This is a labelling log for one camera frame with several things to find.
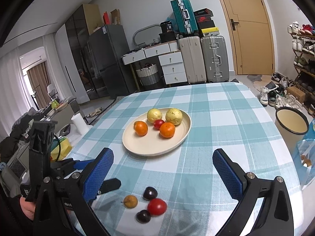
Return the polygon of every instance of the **tablecloth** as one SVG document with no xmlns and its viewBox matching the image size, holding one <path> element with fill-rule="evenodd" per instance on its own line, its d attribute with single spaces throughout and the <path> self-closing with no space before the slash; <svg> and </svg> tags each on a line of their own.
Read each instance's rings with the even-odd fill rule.
<svg viewBox="0 0 315 236">
<path fill-rule="evenodd" d="M 127 125 L 151 108 L 174 107 L 187 112 L 192 128 L 174 151 L 159 157 L 133 155 L 122 144 Z M 98 196 L 92 208 L 111 235 L 215 235 L 235 208 L 212 164 L 222 148 L 245 172 L 259 178 L 282 176 L 290 195 L 295 232 L 303 222 L 303 202 L 289 151 L 257 97 L 240 83 L 212 83 L 173 87 L 132 94 L 114 106 L 71 151 L 74 159 L 93 159 L 104 148 L 114 152 L 106 179 L 121 180 L 119 190 Z M 166 213 L 147 224 L 135 214 L 147 207 L 142 199 L 147 186 L 168 204 Z M 121 201 L 135 195 L 139 203 L 126 209 Z M 250 232 L 262 199 L 242 232 Z"/>
</svg>

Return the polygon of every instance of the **silver suitcase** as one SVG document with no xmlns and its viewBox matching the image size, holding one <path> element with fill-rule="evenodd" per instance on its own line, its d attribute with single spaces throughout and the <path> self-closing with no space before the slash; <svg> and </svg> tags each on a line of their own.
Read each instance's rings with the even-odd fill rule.
<svg viewBox="0 0 315 236">
<path fill-rule="evenodd" d="M 179 39 L 187 81 L 189 83 L 207 82 L 204 58 L 198 36 Z"/>
<path fill-rule="evenodd" d="M 229 62 L 224 37 L 220 35 L 203 37 L 201 47 L 208 81 L 229 81 Z"/>
</svg>

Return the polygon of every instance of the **wooden door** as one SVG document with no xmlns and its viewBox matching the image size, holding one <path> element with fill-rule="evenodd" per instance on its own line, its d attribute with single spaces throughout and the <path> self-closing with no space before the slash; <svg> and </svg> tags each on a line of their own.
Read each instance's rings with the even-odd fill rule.
<svg viewBox="0 0 315 236">
<path fill-rule="evenodd" d="M 262 0 L 223 0 L 238 75 L 271 75 L 273 43 Z"/>
</svg>

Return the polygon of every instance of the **human hand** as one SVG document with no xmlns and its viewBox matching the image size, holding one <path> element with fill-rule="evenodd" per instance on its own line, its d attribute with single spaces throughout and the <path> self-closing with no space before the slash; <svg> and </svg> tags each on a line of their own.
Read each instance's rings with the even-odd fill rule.
<svg viewBox="0 0 315 236">
<path fill-rule="evenodd" d="M 20 198 L 21 209 L 27 218 L 34 220 L 35 206 L 34 202 L 25 201 L 24 197 Z"/>
</svg>

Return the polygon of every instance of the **screw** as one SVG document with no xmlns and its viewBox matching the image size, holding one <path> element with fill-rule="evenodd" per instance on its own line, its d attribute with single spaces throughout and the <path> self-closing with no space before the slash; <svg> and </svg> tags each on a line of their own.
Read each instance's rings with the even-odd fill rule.
<svg viewBox="0 0 315 236">
<path fill-rule="evenodd" d="M 78 178 L 80 176 L 80 173 L 79 172 L 74 172 L 72 175 L 71 175 L 71 177 L 72 178 Z"/>
<path fill-rule="evenodd" d="M 255 178 L 255 174 L 252 173 L 252 172 L 248 172 L 248 173 L 246 174 L 246 176 L 247 176 L 248 178 L 250 178 L 250 179 Z"/>
<path fill-rule="evenodd" d="M 280 177 L 280 176 L 277 176 L 277 181 L 278 181 L 279 183 L 282 183 L 282 182 L 283 182 L 283 178 Z"/>
<path fill-rule="evenodd" d="M 48 183 L 49 181 L 50 181 L 50 177 L 49 176 L 44 178 L 44 183 Z"/>
</svg>

